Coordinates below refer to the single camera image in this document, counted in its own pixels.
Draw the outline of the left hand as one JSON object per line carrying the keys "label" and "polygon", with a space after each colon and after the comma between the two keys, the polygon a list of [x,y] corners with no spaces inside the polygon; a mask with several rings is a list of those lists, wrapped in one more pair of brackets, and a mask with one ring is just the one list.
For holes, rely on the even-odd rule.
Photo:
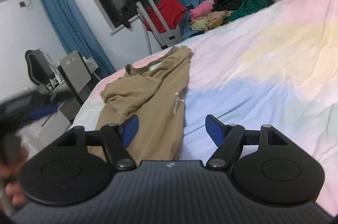
{"label": "left hand", "polygon": [[19,158],[15,164],[1,163],[1,180],[6,181],[5,196],[9,198],[14,207],[22,207],[27,203],[16,177],[26,163],[29,154],[23,146],[18,150],[18,154]]}

